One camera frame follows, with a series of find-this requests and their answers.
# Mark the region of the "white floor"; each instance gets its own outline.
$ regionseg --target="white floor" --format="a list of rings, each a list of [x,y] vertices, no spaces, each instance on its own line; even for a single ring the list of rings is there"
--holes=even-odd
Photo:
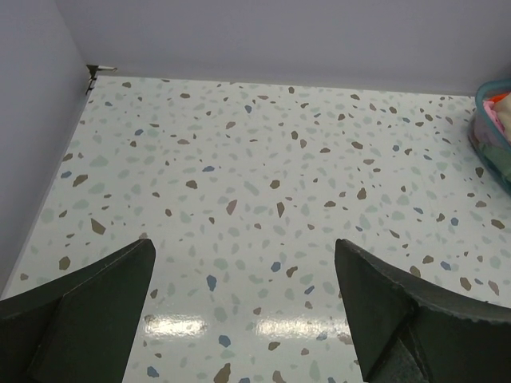
[[[362,381],[348,238],[511,306],[509,197],[468,97],[101,77],[9,289],[140,237],[157,248],[125,382]]]

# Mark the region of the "blue speck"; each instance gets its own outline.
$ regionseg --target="blue speck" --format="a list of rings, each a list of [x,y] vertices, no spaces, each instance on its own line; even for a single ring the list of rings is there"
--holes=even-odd
[[[220,335],[218,337],[218,342],[223,346],[223,347],[229,347],[231,345],[231,339],[229,339],[229,337],[227,335]]]
[[[160,377],[160,374],[156,371],[156,369],[154,367],[152,367],[151,365],[147,368],[147,374],[150,376],[150,377]]]
[[[216,289],[216,278],[213,277],[212,275],[208,275],[206,277],[206,282],[208,283],[209,290],[210,291],[215,291],[215,289]]]
[[[316,338],[316,341],[324,341],[327,338],[328,338],[328,332],[322,331],[322,333],[320,335],[318,335],[318,337]]]
[[[271,271],[276,273],[279,270],[280,270],[280,262],[273,262],[273,264],[271,265]]]
[[[442,266],[444,270],[450,271],[450,264],[448,264],[447,262],[441,261],[440,266]]]

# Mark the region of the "hinge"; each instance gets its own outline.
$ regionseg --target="hinge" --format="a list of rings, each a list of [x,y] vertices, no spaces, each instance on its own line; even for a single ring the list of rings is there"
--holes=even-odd
[[[101,65],[87,65],[87,69],[90,73],[89,78],[89,86],[87,87],[87,91],[85,94],[89,94],[91,90],[94,89],[94,84],[97,80],[97,72],[103,72],[103,71],[110,71],[110,72],[116,72],[117,68],[113,66],[101,66]]]

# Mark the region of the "basket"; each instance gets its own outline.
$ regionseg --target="basket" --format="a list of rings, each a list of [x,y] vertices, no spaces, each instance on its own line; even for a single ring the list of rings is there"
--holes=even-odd
[[[484,100],[507,92],[511,92],[511,80],[491,81],[479,88],[476,93],[477,111],[469,124],[469,140],[481,162],[511,195],[511,144],[483,106]]]

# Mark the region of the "yellow cloth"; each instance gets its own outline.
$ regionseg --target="yellow cloth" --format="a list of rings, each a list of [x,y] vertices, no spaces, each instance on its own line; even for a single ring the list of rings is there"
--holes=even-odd
[[[497,112],[497,117],[504,125],[504,135],[511,142],[511,93],[498,101],[493,110]]]

